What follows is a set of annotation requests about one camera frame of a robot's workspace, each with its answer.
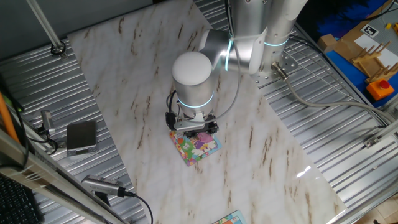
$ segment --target cable connector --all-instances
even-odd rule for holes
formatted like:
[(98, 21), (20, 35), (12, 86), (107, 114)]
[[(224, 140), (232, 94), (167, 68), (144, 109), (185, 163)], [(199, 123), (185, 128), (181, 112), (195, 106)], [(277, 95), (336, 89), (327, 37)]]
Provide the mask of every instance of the cable connector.
[(279, 76), (281, 77), (281, 79), (283, 81), (286, 81), (286, 79), (288, 79), (289, 77), (287, 76), (287, 74), (285, 73), (285, 71), (283, 71), (283, 69), (278, 65), (278, 63), (274, 62), (272, 63), (272, 68), (274, 70), (276, 70), (276, 72), (279, 74)]

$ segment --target black keyboard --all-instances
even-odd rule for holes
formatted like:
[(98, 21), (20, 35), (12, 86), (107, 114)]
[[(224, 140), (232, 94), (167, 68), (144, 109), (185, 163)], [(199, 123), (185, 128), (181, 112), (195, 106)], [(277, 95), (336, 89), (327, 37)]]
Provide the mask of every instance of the black keyboard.
[(0, 175), (0, 223), (38, 224), (42, 220), (31, 189)]

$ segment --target orange block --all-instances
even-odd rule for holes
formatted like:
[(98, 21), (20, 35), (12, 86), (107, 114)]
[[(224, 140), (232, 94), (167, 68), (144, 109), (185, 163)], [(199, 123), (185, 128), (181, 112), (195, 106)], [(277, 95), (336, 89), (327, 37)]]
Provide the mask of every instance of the orange block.
[(384, 97), (389, 96), (391, 93), (394, 92), (394, 89), (390, 86), (385, 79), (379, 79), (370, 83), (366, 89), (368, 92), (373, 96), (375, 100), (381, 100)]

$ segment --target cardboard box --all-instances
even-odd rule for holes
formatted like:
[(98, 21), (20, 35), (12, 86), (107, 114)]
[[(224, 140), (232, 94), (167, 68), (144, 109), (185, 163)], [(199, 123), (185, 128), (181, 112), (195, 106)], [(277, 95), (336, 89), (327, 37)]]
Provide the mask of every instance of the cardboard box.
[(337, 41), (331, 34), (328, 34), (320, 37), (317, 44), (324, 53), (328, 53), (335, 48)]

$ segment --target black cable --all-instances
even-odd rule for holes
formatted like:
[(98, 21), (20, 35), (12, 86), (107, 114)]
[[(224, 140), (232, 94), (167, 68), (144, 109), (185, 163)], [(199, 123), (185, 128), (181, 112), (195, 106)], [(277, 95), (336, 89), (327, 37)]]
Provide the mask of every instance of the black cable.
[(177, 91), (174, 90), (174, 91), (172, 92), (171, 96), (170, 96), (170, 101), (169, 101), (169, 113), (172, 112), (172, 102), (173, 102), (174, 94), (175, 94), (176, 92), (177, 92)]
[(150, 224), (154, 224), (154, 216), (153, 216), (153, 214), (152, 214), (152, 210), (150, 209), (150, 206), (148, 205), (148, 203), (147, 203), (144, 199), (142, 199), (142, 198), (141, 198), (140, 196), (138, 196), (137, 194), (132, 193), (132, 192), (128, 192), (128, 191), (125, 191), (125, 192), (124, 192), (124, 195), (125, 195), (125, 196), (130, 196), (130, 197), (138, 198), (141, 202), (143, 202), (143, 203), (147, 206), (147, 208), (148, 208), (148, 210), (149, 210), (149, 213), (150, 213)]
[(29, 138), (29, 139), (31, 141), (33, 141), (33, 142), (37, 142), (37, 143), (41, 143), (41, 144), (45, 144), (45, 143), (50, 143), (51, 142), (53, 144), (54, 150), (49, 155), (53, 155), (53, 154), (55, 154), (58, 151), (58, 143), (56, 141), (54, 141), (53, 139), (51, 139), (50, 135), (47, 136), (47, 139), (45, 141), (39, 141), (39, 140), (32, 139), (32, 138)]
[(290, 39), (290, 40), (294, 40), (294, 41), (296, 41), (296, 42), (298, 42), (298, 43), (304, 44), (304, 45), (306, 45), (306, 46), (309, 46), (309, 47), (311, 47), (313, 50), (316, 50), (318, 53), (323, 54), (322, 51), (321, 51), (320, 49), (318, 49), (318, 48), (317, 48), (316, 46), (314, 46), (313, 44), (308, 43), (308, 41), (305, 40), (304, 38), (291, 35), (291, 36), (289, 37), (289, 39)]
[(352, 18), (349, 18), (348, 16), (346, 16), (346, 15), (345, 15), (344, 13), (342, 13), (342, 12), (341, 12), (340, 14), (341, 14), (341, 17), (342, 17), (343, 19), (347, 20), (347, 21), (352, 21), (352, 22), (372, 21), (372, 20), (374, 20), (374, 19), (377, 19), (377, 18), (379, 18), (379, 17), (381, 17), (381, 16), (383, 16), (383, 15), (389, 13), (389, 12), (398, 10), (398, 8), (397, 8), (397, 9), (390, 10), (390, 9), (392, 8), (392, 6), (394, 5), (395, 2), (396, 2), (396, 0), (393, 0), (393, 1), (391, 2), (391, 5), (390, 5), (390, 7), (388, 7), (388, 9), (387, 9), (386, 12), (382, 12), (382, 13), (376, 15), (376, 16), (372, 16), (372, 17), (365, 18), (365, 19), (352, 19)]
[(15, 167), (19, 167), (20, 169), (23, 170), (23, 169), (25, 169), (25, 166), (26, 166), (27, 161), (29, 159), (29, 145), (28, 145), (28, 140), (27, 140), (27, 136), (26, 136), (26, 129), (25, 129), (24, 121), (22, 120), (22, 116), (21, 116), (21, 114), (19, 112), (19, 109), (17, 107), (17, 105), (19, 105), (19, 103), (15, 100), (14, 97), (12, 97), (12, 95), (11, 95), (10, 91), (8, 90), (8, 88), (4, 85), (4, 86), (2, 86), (1, 90), (2, 90), (2, 92), (5, 93), (5, 95), (11, 96), (9, 98), (9, 100), (11, 100), (12, 107), (14, 108), (15, 113), (17, 114), (17, 117), (18, 117), (18, 120), (19, 120), (19, 124), (20, 124), (21, 129), (22, 129), (22, 135), (18, 136), (19, 142), (21, 143), (21, 145), (25, 146), (26, 152), (25, 152), (25, 157), (24, 157), (24, 161), (22, 163), (22, 166), (17, 166), (17, 165), (14, 165), (14, 164), (5, 164), (5, 165), (1, 165), (0, 169), (6, 168), (6, 167), (14, 167), (14, 168)]

